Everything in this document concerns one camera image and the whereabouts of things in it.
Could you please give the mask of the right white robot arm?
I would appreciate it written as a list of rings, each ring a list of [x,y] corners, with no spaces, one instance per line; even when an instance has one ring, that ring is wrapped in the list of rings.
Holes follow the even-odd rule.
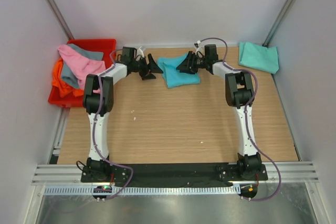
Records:
[[[257,87],[253,86],[254,76],[248,70],[233,68],[225,60],[219,60],[215,44],[205,45],[202,50],[196,43],[195,48],[194,52],[188,52],[186,59],[176,69],[187,74],[196,74],[199,69],[205,69],[225,81],[226,103],[233,108],[239,136],[237,172],[242,179],[254,180],[262,167],[251,117],[254,88]]]

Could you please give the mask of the bright blue t shirt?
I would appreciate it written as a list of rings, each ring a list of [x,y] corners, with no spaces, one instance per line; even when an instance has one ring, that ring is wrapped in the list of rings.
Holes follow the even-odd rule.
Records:
[[[201,80],[198,74],[182,73],[176,69],[186,57],[187,54],[184,54],[173,58],[160,57],[157,60],[157,65],[163,71],[162,76],[169,89],[190,84],[200,84]]]

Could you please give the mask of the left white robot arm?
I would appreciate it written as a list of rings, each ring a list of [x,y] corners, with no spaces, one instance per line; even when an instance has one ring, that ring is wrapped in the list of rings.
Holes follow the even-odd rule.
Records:
[[[114,105],[114,85],[131,73],[138,73],[142,80],[155,79],[163,70],[151,54],[144,55],[142,48],[123,47],[119,59],[98,74],[86,77],[83,107],[90,123],[90,151],[82,168],[85,180],[106,180],[112,175],[107,143],[108,119]]]

